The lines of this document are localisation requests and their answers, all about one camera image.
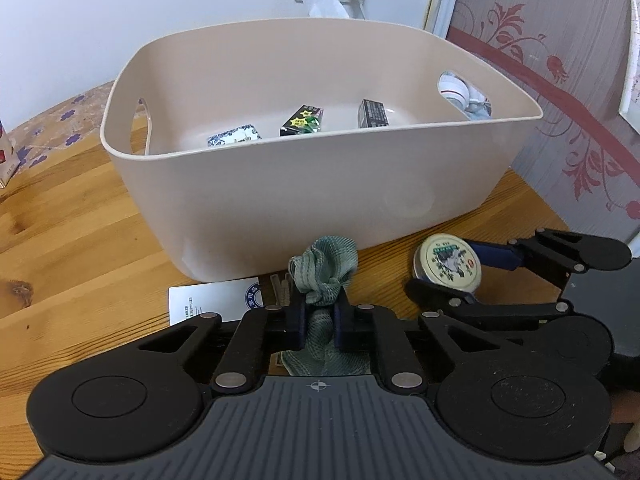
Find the green checkered cloth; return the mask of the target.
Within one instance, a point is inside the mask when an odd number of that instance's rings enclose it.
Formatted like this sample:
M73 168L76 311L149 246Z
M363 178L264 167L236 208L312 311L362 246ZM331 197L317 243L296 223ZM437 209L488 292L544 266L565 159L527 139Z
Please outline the green checkered cloth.
M356 376L370 373L363 353L336 348L337 322L331 308L358 268L356 243L349 237L329 235L315 240L288 262L288 274L311 307L304 348L281 352L281 361L294 377Z

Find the grey hair clip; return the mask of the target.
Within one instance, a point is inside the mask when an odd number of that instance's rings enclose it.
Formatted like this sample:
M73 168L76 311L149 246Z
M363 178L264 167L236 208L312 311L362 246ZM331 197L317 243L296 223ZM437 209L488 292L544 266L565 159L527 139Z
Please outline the grey hair clip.
M279 307L287 307L291 304L291 295L293 289L293 280L291 274L272 274L270 283L273 290L274 300Z

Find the red white headphones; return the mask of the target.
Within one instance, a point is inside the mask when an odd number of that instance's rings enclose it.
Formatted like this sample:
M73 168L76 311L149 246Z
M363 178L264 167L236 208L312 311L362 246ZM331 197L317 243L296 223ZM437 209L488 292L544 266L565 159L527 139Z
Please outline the red white headphones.
M468 84L458 75L445 72L440 75L437 88L439 94L469 120L488 120L491 118L490 101L480 90Z

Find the red playing card box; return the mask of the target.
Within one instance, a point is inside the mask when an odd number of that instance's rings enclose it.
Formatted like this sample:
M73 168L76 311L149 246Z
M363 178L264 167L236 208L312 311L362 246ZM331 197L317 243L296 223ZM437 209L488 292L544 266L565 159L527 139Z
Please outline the red playing card box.
M8 186L20 163L14 141L0 124L0 188L2 190Z

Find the blue white patterned box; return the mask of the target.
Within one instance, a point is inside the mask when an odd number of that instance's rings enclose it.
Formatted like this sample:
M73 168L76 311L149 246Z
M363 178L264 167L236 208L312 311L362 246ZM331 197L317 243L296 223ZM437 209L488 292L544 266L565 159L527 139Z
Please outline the blue white patterned box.
M206 144L209 148L220 148L221 146L252 142L261 138L254 125L245 124L210 136L206 140Z

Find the black green small box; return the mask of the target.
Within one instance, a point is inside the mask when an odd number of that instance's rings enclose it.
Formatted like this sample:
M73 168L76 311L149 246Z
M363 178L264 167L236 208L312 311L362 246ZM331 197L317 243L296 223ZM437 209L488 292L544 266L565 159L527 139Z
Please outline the black green small box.
M280 136L298 136L317 133L321 130L323 110L321 107L302 105L280 128Z

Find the round white green tin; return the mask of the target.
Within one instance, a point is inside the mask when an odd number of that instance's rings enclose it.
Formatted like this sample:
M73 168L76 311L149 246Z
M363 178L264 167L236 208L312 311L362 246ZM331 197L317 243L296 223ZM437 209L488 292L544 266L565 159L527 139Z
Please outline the round white green tin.
M420 281L462 292L475 292L482 281L480 258L462 238L437 233L427 237L413 256L412 274Z

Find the black grey small box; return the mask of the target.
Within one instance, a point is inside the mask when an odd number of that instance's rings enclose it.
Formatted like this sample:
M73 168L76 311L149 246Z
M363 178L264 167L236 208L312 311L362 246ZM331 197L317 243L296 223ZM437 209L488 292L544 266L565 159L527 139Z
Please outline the black grey small box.
M363 99L358 107L358 126L360 128L388 127L386 109L382 102Z

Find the beige plastic storage basket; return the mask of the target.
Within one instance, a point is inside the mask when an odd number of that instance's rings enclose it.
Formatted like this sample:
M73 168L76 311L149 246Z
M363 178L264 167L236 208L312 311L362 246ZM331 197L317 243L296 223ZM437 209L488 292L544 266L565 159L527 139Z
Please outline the beige plastic storage basket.
M486 96L490 119L439 94L445 72ZM363 99L384 104L388 127L358 126ZM322 108L321 130L280 136L302 105ZM423 30L278 18L142 47L100 138L175 267L218 282L280 270L323 235L367 248L477 208L541 115L498 70ZM245 124L262 138L207 146Z

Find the white card box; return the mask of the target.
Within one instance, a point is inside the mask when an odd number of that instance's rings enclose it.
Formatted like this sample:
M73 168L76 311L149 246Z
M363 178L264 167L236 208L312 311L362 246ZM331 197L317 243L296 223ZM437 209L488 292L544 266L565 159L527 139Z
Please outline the white card box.
M169 325L203 313L218 313L224 322L237 321L247 310L262 308L258 278L176 286L168 289Z

